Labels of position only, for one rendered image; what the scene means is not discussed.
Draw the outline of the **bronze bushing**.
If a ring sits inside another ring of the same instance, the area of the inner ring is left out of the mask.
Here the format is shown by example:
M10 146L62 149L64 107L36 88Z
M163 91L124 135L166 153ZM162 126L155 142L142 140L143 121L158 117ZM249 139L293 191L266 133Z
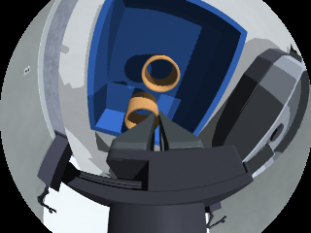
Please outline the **bronze bushing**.
M156 99L152 94L148 92L138 92L131 96L129 99L129 103L126 110L125 115L125 125L128 129L140 123L143 119L145 119L146 115L136 114L134 111L136 110L148 110L155 114L155 129L159 126L159 114Z
M172 63L172 72L165 79L155 79L153 78L147 69L147 66L155 60L164 59ZM142 69L142 80L147 88L156 92L165 92L172 89L180 79L180 70L177 64L166 54L158 53L152 55L145 63Z

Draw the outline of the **blue open crate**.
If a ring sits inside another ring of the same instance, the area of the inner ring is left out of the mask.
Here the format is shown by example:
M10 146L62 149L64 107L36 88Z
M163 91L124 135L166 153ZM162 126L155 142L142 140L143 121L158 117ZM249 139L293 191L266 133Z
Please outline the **blue open crate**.
M90 129L119 136L130 97L148 92L158 111L197 136L233 76L247 31L202 0L105 0L95 24L87 67ZM150 90L141 72L154 54L168 55L180 79Z

